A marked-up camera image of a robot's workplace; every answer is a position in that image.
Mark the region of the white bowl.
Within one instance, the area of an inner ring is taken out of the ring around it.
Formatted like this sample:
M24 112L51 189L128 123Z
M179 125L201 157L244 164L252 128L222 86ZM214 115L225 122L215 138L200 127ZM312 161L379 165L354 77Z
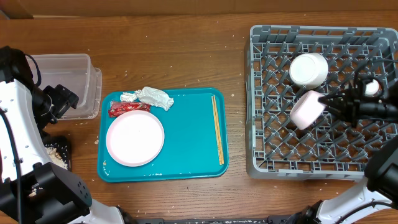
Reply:
M311 90L320 86L328 75L326 58L318 53L295 57L289 67L290 79L298 86Z

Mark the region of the large white plate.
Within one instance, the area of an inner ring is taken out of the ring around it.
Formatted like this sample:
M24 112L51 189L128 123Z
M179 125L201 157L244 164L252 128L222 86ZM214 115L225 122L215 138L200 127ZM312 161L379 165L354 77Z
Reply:
M159 119L150 112L129 111L118 116L106 133L106 148L118 163L143 166L161 152L165 132Z

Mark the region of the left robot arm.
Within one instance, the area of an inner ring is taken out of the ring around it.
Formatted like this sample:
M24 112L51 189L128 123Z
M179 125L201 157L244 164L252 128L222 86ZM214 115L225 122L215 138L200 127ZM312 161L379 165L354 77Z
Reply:
M43 144L78 96L62 85L39 88L30 56L1 48L1 211L18 223L134 223L120 207L94 199L84 181L54 164Z

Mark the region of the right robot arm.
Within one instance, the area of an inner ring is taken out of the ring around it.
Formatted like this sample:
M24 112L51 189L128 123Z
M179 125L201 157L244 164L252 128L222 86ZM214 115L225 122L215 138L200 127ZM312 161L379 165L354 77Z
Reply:
M364 119L396 123L397 85L387 90L379 82L380 90L367 96L366 85L374 79L355 72L345 90L329 95L310 90L293 106L290 119L299 129L309 127L324 111L354 128ZM397 138L385 143L368 160L364 177L355 186L333 199L308 206L286 222L354 223L384 209L397 209Z

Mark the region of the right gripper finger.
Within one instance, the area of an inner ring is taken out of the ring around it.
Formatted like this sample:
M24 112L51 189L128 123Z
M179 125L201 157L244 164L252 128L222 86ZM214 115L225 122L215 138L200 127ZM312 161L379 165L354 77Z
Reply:
M324 105L344 105L349 100L350 96L346 93L335 93L319 97L318 102Z
M342 107L326 106L325 110L335 116L338 120L346 120L346 110Z

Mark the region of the rice and peanut shells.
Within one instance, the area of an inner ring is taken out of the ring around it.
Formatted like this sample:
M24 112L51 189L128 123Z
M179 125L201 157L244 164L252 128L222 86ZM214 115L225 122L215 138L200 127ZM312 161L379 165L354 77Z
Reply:
M68 169L68 164L65 159L61 157L61 154L57 152L56 147L52 146L46 146L46 151L49 157L51 158L52 162L64 169ZM38 194L39 191L41 191L43 188L42 187L33 187L31 193L28 195L29 198L34 197Z

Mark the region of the clear plastic bin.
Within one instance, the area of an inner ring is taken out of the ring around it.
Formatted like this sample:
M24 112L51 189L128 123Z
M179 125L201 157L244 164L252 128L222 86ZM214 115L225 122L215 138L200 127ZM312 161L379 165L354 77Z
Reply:
M93 119L100 110L102 73L95 68L87 54L42 54L27 57L34 81L38 68L42 83L40 89L58 84L79 97L75 109L70 108L62 120Z

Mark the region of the large white tissue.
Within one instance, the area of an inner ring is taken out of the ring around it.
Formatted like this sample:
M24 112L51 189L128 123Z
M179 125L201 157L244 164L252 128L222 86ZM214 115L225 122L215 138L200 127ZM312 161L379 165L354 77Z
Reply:
M165 111L168 111L174 104L174 99L169 97L166 92L149 86L136 90L134 94L140 102L163 108Z

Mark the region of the grey dishwasher rack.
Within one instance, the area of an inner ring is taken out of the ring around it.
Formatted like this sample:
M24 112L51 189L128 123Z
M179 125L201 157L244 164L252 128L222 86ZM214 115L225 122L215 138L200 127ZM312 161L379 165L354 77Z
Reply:
M361 120L353 128L323 112L307 129L290 120L305 93L289 77L294 58L325 57L324 95L347 89L355 75L388 88L397 81L397 32L378 27L255 25L245 46L246 171L255 179L362 179L368 160L397 136L397 125Z

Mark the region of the black waste tray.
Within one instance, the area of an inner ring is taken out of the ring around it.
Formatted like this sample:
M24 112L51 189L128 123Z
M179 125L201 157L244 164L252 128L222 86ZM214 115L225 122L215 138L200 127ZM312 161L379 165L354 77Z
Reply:
M68 164L68 171L72 170L71 162L71 144L70 141L65 136L46 136L43 138L44 146L52 146L57 148L57 152L61 154L61 157L66 160Z

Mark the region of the teal plastic tray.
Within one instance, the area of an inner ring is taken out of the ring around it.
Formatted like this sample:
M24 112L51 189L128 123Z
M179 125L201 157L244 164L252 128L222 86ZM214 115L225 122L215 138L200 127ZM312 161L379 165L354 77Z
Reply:
M229 164L228 133L224 97L216 88L166 90L174 104L168 111L153 106L151 113L162 123L164 146L151 162L128 167L118 164L106 148L106 133L113 118L108 110L121 92L107 95L102 102L99 128L97 173L105 182L218 177Z

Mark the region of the white cup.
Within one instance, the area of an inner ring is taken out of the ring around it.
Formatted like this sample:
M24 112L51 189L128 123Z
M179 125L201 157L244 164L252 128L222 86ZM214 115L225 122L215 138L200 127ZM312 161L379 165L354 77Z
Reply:
M379 91L379 83L376 79L373 79L370 83L366 84L364 94L366 96L375 96Z

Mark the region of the red snack wrapper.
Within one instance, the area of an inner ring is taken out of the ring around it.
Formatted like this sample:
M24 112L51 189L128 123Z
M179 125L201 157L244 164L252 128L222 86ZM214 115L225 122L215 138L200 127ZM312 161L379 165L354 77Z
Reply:
M118 116L127 113L129 111L146 111L150 112L151 105L141 102L123 102L123 101L112 101L108 114L110 118L117 118Z

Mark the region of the small white tissue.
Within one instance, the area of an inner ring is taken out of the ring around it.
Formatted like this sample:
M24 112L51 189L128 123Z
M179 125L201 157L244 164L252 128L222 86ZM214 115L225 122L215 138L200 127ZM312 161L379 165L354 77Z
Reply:
M120 96L120 101L123 102L134 102L137 100L137 96L135 93L128 93L128 92L123 92Z

